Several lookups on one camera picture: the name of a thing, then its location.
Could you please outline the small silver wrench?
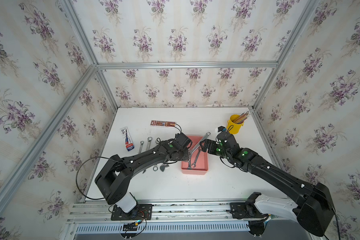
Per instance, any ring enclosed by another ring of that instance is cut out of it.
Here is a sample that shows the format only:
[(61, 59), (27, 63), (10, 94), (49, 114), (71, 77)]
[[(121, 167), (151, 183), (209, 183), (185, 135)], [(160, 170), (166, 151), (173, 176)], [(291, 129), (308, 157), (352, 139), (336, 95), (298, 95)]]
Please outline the small silver wrench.
[(140, 142), (140, 147), (139, 147), (139, 154), (142, 152), (143, 146), (144, 146), (144, 141)]

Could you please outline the pink plastic storage box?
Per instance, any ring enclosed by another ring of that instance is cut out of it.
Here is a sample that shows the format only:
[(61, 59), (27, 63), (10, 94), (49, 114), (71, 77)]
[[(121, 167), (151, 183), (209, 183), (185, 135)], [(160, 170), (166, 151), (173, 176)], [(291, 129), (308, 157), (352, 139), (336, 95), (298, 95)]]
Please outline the pink plastic storage box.
[[(195, 160), (197, 152), (198, 149), (192, 155), (192, 159), (191, 159), (192, 163)], [(185, 175), (205, 175), (209, 170), (208, 154), (201, 151), (196, 167), (192, 168), (191, 170), (188, 170), (187, 167), (188, 167), (188, 162), (181, 163), (181, 171)]]

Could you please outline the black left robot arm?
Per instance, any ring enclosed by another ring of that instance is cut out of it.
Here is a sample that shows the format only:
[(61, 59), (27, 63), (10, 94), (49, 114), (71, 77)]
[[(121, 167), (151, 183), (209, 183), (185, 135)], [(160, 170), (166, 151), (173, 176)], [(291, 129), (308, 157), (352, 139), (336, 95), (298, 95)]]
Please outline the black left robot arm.
[(108, 205), (115, 204), (128, 213), (137, 205), (128, 192), (131, 179), (154, 165), (187, 161), (191, 145), (192, 140), (181, 133), (134, 156), (120, 158), (113, 155), (95, 177), (95, 184)]

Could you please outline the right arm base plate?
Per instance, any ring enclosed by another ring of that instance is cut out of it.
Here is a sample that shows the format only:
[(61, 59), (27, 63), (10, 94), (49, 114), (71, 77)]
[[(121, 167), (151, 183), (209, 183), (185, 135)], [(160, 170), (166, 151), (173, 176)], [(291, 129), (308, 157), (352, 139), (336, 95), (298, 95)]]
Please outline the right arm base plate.
[(267, 214), (262, 214), (255, 207), (254, 204), (241, 203), (230, 203), (230, 213), (233, 219), (264, 219), (268, 217)]

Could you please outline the large silver adjustable wrench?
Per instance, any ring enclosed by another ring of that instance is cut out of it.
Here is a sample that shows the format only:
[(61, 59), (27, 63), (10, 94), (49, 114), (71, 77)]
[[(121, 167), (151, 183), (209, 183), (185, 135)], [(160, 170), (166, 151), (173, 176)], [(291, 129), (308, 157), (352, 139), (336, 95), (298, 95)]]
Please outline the large silver adjustable wrench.
[(210, 132), (207, 132), (196, 144), (195, 146), (189, 150), (189, 158), (192, 157), (193, 153), (201, 146), (200, 144), (205, 141), (211, 135)]

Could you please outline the long silver combination wrench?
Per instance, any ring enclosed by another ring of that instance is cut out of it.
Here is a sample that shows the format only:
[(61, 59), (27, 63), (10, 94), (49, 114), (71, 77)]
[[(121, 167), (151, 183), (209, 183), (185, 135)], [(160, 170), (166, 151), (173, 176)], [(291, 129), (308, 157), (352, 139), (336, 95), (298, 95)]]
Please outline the long silver combination wrench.
[(151, 149), (151, 142), (152, 142), (153, 138), (152, 137), (148, 137), (147, 139), (147, 147), (146, 150), (150, 150)]

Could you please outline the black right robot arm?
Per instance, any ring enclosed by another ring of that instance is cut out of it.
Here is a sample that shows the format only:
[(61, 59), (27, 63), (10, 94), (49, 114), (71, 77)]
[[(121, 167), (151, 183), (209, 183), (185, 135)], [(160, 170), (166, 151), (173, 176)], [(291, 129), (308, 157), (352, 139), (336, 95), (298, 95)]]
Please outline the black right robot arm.
[(329, 188), (322, 184), (311, 184), (277, 168), (255, 151), (241, 148), (234, 135), (220, 132), (216, 140), (200, 142), (203, 152), (226, 159), (233, 168), (255, 175), (268, 182), (293, 201), (290, 206), (281, 206), (282, 199), (259, 195), (255, 206), (261, 213), (294, 220), (306, 231), (322, 237), (336, 215)]

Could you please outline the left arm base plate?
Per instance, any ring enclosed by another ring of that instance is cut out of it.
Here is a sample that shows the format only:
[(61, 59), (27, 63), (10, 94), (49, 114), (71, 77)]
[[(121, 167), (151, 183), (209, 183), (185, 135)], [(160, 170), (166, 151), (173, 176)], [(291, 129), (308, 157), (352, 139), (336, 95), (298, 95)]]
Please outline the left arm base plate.
[(125, 213), (116, 205), (113, 206), (111, 220), (127, 221), (127, 220), (150, 220), (152, 218), (152, 204), (137, 204), (130, 212)]

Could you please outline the orange handled adjustable wrench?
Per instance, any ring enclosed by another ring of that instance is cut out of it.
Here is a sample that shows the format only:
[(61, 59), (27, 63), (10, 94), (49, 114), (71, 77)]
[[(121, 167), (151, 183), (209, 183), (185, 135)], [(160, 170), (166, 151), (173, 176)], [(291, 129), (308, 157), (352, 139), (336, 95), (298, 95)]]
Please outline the orange handled adjustable wrench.
[(169, 164), (161, 164), (161, 165), (160, 165), (160, 170), (161, 170), (162, 172), (164, 172), (165, 169), (168, 168), (168, 167), (169, 167)]

